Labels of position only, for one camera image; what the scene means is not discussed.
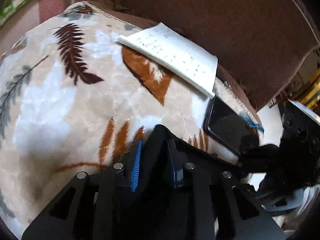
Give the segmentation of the leaf patterned fleece blanket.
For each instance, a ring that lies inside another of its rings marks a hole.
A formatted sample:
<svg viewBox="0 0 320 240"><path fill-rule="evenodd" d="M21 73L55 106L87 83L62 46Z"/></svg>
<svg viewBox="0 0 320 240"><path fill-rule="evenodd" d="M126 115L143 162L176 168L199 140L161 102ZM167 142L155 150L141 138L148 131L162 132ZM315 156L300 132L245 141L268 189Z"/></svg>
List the leaf patterned fleece blanket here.
<svg viewBox="0 0 320 240"><path fill-rule="evenodd" d="M228 162L204 133L209 98L118 42L157 23L79 2L22 36L1 60L1 220L15 238L79 171L102 171L162 124ZM213 92L261 122L232 77Z"/></svg>

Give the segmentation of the blue pen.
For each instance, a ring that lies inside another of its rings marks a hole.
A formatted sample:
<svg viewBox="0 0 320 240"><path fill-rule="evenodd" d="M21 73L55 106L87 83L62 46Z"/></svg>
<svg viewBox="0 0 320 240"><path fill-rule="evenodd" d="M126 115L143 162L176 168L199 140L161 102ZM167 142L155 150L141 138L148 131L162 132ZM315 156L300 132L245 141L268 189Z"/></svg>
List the blue pen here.
<svg viewBox="0 0 320 240"><path fill-rule="evenodd" d="M261 133L264 133L264 128L260 124L254 122L245 112L240 112L239 116L245 120L248 127L256 128Z"/></svg>

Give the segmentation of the brown bed headboard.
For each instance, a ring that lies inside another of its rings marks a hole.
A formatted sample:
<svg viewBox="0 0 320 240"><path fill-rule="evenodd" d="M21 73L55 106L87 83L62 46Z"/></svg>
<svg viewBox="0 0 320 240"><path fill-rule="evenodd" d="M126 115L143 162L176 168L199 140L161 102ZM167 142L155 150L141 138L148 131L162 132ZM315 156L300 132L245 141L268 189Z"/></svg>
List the brown bed headboard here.
<svg viewBox="0 0 320 240"><path fill-rule="evenodd" d="M69 5L95 0L38 0L45 21ZM319 31L300 0L120 0L122 10L162 22L207 51L264 107L319 46Z"/></svg>

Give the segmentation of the black smartphone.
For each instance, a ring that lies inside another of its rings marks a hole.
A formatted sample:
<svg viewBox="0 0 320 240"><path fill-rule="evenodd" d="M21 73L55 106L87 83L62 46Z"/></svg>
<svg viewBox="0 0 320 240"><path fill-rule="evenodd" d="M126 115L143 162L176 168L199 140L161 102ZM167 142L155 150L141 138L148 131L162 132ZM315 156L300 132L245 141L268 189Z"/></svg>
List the black smartphone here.
<svg viewBox="0 0 320 240"><path fill-rule="evenodd" d="M248 127L245 120L218 96L209 102L203 129L212 139L236 155L240 154L240 146L259 146L258 130Z"/></svg>

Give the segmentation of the black pants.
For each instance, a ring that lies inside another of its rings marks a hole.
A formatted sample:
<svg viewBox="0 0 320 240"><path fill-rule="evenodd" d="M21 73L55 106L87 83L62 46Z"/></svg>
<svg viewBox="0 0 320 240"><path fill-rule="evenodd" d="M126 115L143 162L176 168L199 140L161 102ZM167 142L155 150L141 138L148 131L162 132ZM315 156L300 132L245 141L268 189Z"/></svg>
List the black pants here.
<svg viewBox="0 0 320 240"><path fill-rule="evenodd" d="M187 201L182 166L172 162L169 141L178 138L157 125L143 142L138 184L119 193L112 228L104 239L185 239Z"/></svg>

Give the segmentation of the white open notebook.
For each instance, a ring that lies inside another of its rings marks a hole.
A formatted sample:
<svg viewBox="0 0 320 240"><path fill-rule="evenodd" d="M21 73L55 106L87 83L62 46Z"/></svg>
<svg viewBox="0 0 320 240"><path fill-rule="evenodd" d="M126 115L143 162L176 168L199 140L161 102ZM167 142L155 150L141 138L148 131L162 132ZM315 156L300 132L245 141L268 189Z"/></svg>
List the white open notebook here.
<svg viewBox="0 0 320 240"><path fill-rule="evenodd" d="M163 23L130 36L120 35L118 42L167 68L208 98L214 98L217 57Z"/></svg>

